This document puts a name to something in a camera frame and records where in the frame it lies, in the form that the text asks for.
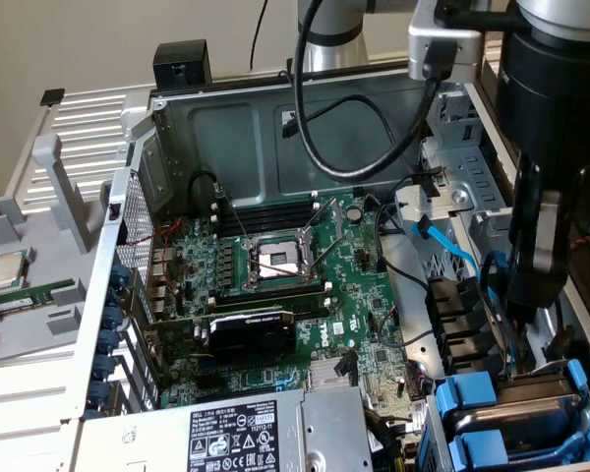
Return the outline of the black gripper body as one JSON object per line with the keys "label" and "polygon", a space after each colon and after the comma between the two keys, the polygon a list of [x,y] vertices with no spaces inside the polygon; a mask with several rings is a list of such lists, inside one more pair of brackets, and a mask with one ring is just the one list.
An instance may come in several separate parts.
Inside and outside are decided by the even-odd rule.
{"label": "black gripper body", "polygon": [[590,42],[507,33],[497,112],[505,136],[540,167],[590,164]]}

